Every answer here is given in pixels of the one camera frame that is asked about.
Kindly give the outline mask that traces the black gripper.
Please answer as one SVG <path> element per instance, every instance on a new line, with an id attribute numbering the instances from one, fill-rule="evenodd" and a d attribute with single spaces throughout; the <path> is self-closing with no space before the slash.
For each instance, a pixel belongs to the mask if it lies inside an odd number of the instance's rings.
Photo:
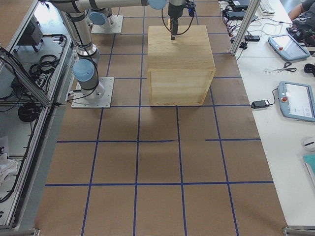
<path id="1" fill-rule="evenodd" d="M 185 0 L 169 0 L 168 15 L 170 18 L 171 40 L 178 34 L 178 18 L 182 17 Z"/>

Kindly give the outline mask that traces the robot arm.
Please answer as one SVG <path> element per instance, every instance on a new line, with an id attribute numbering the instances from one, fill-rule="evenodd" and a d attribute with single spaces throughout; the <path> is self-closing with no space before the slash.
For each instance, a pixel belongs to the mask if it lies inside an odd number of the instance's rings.
<path id="1" fill-rule="evenodd" d="M 103 29 L 111 29 L 116 23 L 111 8 L 103 8 L 99 10 L 91 9 L 88 10 L 87 16 L 94 25 L 98 25 Z"/>
<path id="2" fill-rule="evenodd" d="M 66 14 L 68 29 L 74 33 L 74 40 L 77 41 L 78 54 L 81 56 L 91 56 L 96 52 L 96 46 L 92 43 L 91 33 L 85 13 L 101 12 L 112 7 L 129 6 L 150 6 L 156 10 L 162 10 L 168 5 L 168 15 L 170 18 L 171 40 L 175 40 L 178 33 L 178 19 L 182 17 L 183 10 L 188 8 L 188 0 L 53 0 L 51 3 Z"/>

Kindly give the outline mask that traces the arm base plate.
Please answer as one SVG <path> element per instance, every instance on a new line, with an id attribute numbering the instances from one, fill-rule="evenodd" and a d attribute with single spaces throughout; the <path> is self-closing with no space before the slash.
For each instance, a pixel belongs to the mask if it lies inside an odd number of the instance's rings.
<path id="1" fill-rule="evenodd" d="M 110 108 L 114 87 L 114 77 L 99 77 L 99 85 L 96 90 L 89 96 L 86 90 L 74 94 L 71 101 L 73 109 L 99 109 Z"/>
<path id="2" fill-rule="evenodd" d="M 120 34 L 122 32 L 123 15 L 111 15 L 104 24 L 93 23 L 92 34 Z"/>

